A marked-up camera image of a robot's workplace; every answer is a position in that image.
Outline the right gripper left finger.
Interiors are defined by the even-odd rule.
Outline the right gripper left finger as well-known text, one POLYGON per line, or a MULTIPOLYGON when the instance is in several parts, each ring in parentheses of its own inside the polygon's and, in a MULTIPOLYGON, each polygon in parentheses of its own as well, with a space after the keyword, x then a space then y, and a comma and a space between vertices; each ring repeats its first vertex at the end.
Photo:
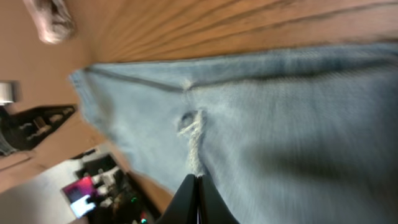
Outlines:
POLYGON ((197 178, 187 175, 156 224, 197 224, 197 178))

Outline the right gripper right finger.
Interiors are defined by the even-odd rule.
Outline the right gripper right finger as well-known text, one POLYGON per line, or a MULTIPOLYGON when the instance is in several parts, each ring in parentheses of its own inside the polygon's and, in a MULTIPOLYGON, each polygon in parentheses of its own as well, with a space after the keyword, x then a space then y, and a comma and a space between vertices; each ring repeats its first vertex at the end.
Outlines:
POLYGON ((212 180, 203 175, 198 180, 198 216, 201 224, 238 224, 212 180))

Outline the blue denim jeans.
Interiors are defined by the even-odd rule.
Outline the blue denim jeans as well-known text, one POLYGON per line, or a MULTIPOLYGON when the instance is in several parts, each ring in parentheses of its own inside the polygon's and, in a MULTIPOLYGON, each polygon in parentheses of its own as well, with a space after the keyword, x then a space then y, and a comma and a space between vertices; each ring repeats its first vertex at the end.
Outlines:
POLYGON ((134 171, 241 223, 397 222, 397 45, 96 64, 70 80, 134 171))

